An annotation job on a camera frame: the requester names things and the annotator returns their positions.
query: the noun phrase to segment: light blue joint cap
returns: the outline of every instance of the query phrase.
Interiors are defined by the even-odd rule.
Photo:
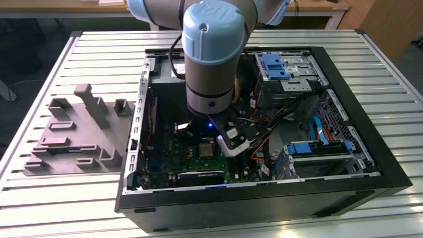
[[[153,21],[147,15],[143,0],[126,0],[126,2],[127,2],[129,11],[131,15],[134,16],[134,18],[139,21],[152,23]]]
[[[181,40],[184,53],[193,62],[226,62],[242,50],[244,35],[244,16],[236,6],[204,0],[188,7]]]
[[[274,16],[270,18],[269,22],[265,23],[266,25],[278,25],[281,23],[281,19],[282,19],[282,15],[284,15],[284,12],[285,12],[285,9],[289,5],[289,0],[282,0],[282,3],[274,13]]]

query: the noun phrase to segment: blue plastic clip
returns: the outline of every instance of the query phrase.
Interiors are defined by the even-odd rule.
[[[297,154],[310,153],[310,148],[306,142],[293,143],[293,147]]]
[[[284,61],[280,60],[278,55],[261,55],[262,67],[266,70],[269,80],[289,80],[290,74],[284,70]]]
[[[254,156],[256,156],[256,157],[264,157],[262,149],[258,149],[258,150],[257,150]]]
[[[321,126],[321,121],[320,121],[318,117],[310,117],[310,119],[309,119],[309,137],[312,140],[316,140],[316,133],[314,133],[314,129],[313,129],[314,123],[316,123],[316,127],[317,127],[318,139],[322,142],[322,145],[328,145],[329,142],[324,137],[322,126]]]
[[[141,185],[141,178],[139,178],[139,176],[137,176],[137,181],[135,181],[135,183],[137,183],[137,186]]]
[[[344,146],[345,146],[345,149],[348,150],[348,152],[352,151],[352,145],[350,145],[350,142],[348,140],[344,140]]]
[[[293,155],[293,154],[294,154],[293,145],[288,145],[286,148],[288,148],[288,153],[289,153],[289,155]]]

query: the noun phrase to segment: blue drive bracket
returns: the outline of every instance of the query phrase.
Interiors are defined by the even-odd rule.
[[[261,64],[268,74],[269,80],[289,80],[290,74],[284,70],[284,61],[280,60],[278,55],[261,55]]]

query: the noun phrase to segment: floor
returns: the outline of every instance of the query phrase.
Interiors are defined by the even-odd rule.
[[[5,84],[30,80],[15,85],[11,89],[18,96],[18,101],[11,104],[0,98],[0,157],[5,152],[6,146],[14,136],[19,123],[30,108],[33,99],[42,86],[62,47],[66,43],[69,34],[73,30],[82,31],[129,31],[147,30],[147,25],[138,22],[134,18],[94,18],[66,19],[63,28],[58,28],[51,19],[38,19],[39,26],[46,36],[46,41],[35,46],[35,52],[42,62],[41,69],[31,75],[17,75],[0,63],[0,78]],[[410,43],[394,65],[406,79],[410,81],[417,91],[423,93],[423,49],[414,43]]]

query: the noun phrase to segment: open computer tower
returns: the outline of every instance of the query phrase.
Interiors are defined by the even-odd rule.
[[[168,51],[146,51],[115,200],[145,232],[336,216],[412,185],[321,47],[246,48],[236,80],[245,134],[284,114],[266,147],[226,158],[206,119],[196,139],[178,133],[185,83]]]

